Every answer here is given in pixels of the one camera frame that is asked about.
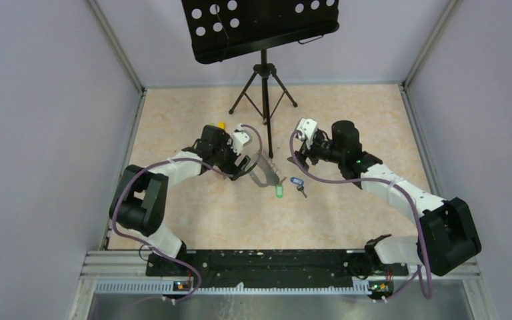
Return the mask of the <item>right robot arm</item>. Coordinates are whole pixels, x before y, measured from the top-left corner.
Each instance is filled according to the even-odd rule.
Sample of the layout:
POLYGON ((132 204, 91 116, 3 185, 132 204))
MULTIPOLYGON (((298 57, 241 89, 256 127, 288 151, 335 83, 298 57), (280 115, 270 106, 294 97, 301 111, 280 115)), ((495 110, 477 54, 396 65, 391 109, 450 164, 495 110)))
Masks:
POLYGON ((382 235, 367 242, 364 265, 368 272, 381 275, 392 264, 403 263, 422 265, 430 274, 444 276, 482 251, 467 202, 434 195, 396 174, 363 150, 353 122, 334 122, 328 135, 316 121, 302 118, 291 134, 290 140, 295 139, 301 146, 290 148, 290 160, 304 174, 320 161, 333 163, 342 176, 340 184, 352 183, 384 199, 414 224, 416 235, 382 235))

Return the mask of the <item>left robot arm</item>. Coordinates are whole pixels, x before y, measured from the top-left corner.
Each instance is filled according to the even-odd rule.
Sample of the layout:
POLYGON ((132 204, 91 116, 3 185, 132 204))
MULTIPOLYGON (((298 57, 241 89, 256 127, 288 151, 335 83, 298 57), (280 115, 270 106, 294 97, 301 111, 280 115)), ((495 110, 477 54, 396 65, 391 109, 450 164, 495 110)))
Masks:
POLYGON ((112 230, 162 256, 162 268, 170 275, 182 274, 187 267, 183 254, 187 246, 164 222, 168 191, 209 170, 232 181, 238 179, 251 160, 242 152, 259 136, 247 124, 239 124, 232 133, 206 125, 200 138, 175 156, 146 167, 128 165, 109 208, 112 230))

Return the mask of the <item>green key tag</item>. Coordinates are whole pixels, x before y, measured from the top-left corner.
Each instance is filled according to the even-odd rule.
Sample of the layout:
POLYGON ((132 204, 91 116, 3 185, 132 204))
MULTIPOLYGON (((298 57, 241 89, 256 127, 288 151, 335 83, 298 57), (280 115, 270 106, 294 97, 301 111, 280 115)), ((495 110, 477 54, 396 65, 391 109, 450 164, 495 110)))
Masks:
POLYGON ((278 199, 283 198, 283 186, 282 185, 275 186, 275 195, 278 199))

